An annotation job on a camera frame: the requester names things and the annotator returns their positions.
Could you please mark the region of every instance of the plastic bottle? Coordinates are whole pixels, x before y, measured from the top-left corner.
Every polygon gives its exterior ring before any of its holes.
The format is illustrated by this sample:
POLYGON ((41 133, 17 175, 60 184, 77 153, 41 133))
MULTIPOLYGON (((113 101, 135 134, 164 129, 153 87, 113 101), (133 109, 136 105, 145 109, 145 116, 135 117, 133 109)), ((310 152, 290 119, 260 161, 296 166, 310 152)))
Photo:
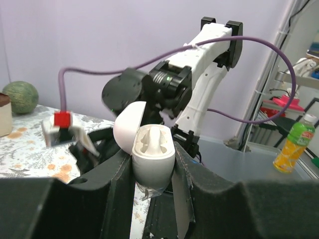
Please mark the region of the plastic bottle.
POLYGON ((306 114, 291 128, 285 146, 274 161, 274 167, 280 172, 291 173, 315 134, 314 124, 317 117, 306 114))

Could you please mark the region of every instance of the beige container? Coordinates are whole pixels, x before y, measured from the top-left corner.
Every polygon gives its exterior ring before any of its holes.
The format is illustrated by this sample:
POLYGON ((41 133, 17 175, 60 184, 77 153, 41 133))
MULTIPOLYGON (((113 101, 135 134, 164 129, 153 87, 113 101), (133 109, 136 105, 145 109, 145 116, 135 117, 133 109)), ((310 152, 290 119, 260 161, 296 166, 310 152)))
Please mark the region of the beige container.
POLYGON ((0 137, 12 132, 12 109, 10 97, 0 93, 0 137))

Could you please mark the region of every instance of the bottle cap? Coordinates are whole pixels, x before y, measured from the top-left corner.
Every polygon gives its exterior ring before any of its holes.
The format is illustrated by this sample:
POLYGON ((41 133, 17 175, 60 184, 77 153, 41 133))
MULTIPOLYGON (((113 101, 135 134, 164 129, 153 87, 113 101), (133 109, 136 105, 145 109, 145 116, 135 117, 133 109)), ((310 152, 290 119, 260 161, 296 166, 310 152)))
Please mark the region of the bottle cap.
POLYGON ((311 123, 316 123, 317 122, 317 117, 309 114, 305 114, 304 120, 307 120, 311 123))

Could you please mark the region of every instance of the watermelon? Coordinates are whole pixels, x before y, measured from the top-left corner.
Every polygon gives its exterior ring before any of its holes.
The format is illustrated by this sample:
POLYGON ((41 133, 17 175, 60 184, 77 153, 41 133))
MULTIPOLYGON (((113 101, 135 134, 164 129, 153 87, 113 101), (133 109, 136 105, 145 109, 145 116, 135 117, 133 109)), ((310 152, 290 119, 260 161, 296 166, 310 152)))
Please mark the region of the watermelon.
POLYGON ((12 112, 16 114, 31 113, 39 102, 36 88, 24 81, 14 81, 6 85, 2 91, 10 97, 12 112))

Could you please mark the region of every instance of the brown lid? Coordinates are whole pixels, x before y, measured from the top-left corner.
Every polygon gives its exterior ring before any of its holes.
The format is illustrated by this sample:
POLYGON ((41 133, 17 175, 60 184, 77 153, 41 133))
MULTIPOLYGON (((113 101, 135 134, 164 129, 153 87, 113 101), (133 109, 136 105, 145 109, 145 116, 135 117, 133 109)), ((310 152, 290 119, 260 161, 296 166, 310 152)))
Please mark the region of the brown lid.
POLYGON ((9 103, 10 103, 10 97, 0 93, 0 107, 6 106, 9 103))

